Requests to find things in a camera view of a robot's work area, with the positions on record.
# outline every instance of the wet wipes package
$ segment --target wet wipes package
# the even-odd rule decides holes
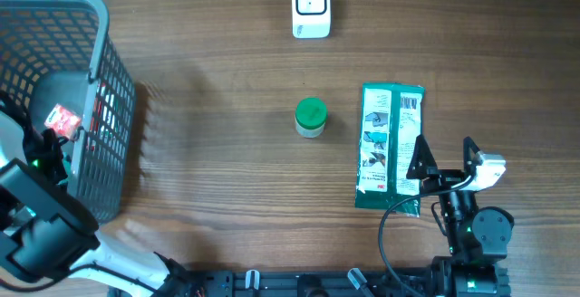
[[[419,194],[419,180],[407,179],[415,139],[421,134],[421,101],[425,89],[398,83],[365,83],[354,205],[387,209]],[[419,216],[420,201],[397,212]]]

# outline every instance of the wooden table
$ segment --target wooden table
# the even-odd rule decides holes
[[[460,168],[470,135],[507,160],[478,195],[517,221],[514,296],[580,293],[580,0],[333,0],[333,30],[296,40],[291,0],[104,0],[137,82],[122,212],[104,231],[195,269],[381,269],[381,213],[355,209],[361,86],[426,88],[424,133]],[[303,139],[307,96],[330,111]],[[423,266],[447,243],[422,204],[387,253]],[[70,280],[43,296],[103,296]]]

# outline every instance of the black cable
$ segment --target black cable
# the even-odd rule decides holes
[[[69,271],[61,279],[54,280],[54,281],[51,281],[49,283],[41,284],[41,285],[38,285],[38,286],[35,286],[35,287],[17,287],[17,286],[14,286],[14,285],[10,284],[10,283],[7,283],[6,281],[1,280],[1,279],[0,279],[0,287],[6,289],[8,291],[11,291],[11,292],[39,292],[39,291],[43,291],[45,289],[48,289],[48,288],[56,285],[57,283],[61,282],[65,278],[73,275],[73,273],[76,273],[76,272],[79,272],[80,270],[85,270],[85,269],[93,269],[93,270],[97,270],[97,271],[103,271],[104,273],[110,274],[112,276],[116,276],[117,278],[122,279],[122,280],[124,280],[124,281],[126,281],[128,283],[132,283],[132,284],[138,285],[138,286],[140,286],[142,288],[145,288],[148,291],[152,292],[153,294],[158,294],[159,293],[157,291],[157,289],[155,289],[155,288],[153,288],[153,287],[151,287],[151,286],[149,286],[149,285],[147,285],[145,283],[142,283],[139,280],[132,279],[132,278],[130,278],[130,277],[124,275],[124,274],[117,273],[117,272],[115,272],[113,270],[104,268],[104,267],[99,266],[97,264],[87,264],[87,265],[82,265],[82,266],[76,267],[76,268],[72,269],[71,271]]]
[[[69,142],[69,139],[67,137],[59,137],[58,141],[55,144],[58,144],[58,146],[61,147],[68,142]]]
[[[439,230],[441,231],[441,233],[447,237],[447,233],[445,232],[445,228],[443,228],[443,224],[441,223],[441,221],[439,220],[439,216],[437,216],[437,211],[435,211],[435,205],[437,205],[439,202],[435,202],[431,205],[431,212],[433,213],[433,217],[435,218],[435,222],[437,223],[437,226],[439,227]]]
[[[400,201],[399,203],[396,203],[394,206],[389,207],[389,209],[382,216],[381,226],[379,227],[379,251],[381,252],[382,261],[384,262],[385,266],[387,267],[387,269],[391,273],[392,277],[395,278],[395,280],[398,283],[401,284],[401,287],[403,287],[404,289],[406,289],[413,296],[415,296],[415,297],[425,297],[420,292],[417,292],[416,290],[412,289],[407,283],[404,283],[401,280],[401,278],[399,277],[399,275],[397,275],[397,273],[392,268],[391,263],[389,263],[389,260],[387,260],[387,254],[384,252],[384,245],[382,243],[382,231],[384,229],[384,223],[387,221],[387,217],[389,217],[389,214],[392,211],[394,211],[394,209],[396,209],[397,207],[399,207],[399,206],[401,206],[401,205],[403,205],[403,204],[405,204],[407,202],[414,201],[416,199],[424,198],[424,197],[427,197],[427,196],[439,196],[439,195],[448,194],[448,193],[452,193],[452,192],[458,191],[458,190],[466,187],[467,185],[471,184],[471,182],[473,181],[473,179],[474,179],[473,176],[469,176],[468,179],[465,180],[463,183],[457,184],[456,186],[454,186],[454,187],[452,187],[450,189],[446,189],[446,190],[442,190],[442,191],[434,192],[434,193],[418,194],[416,196],[407,197],[407,198],[403,199],[402,201]]]

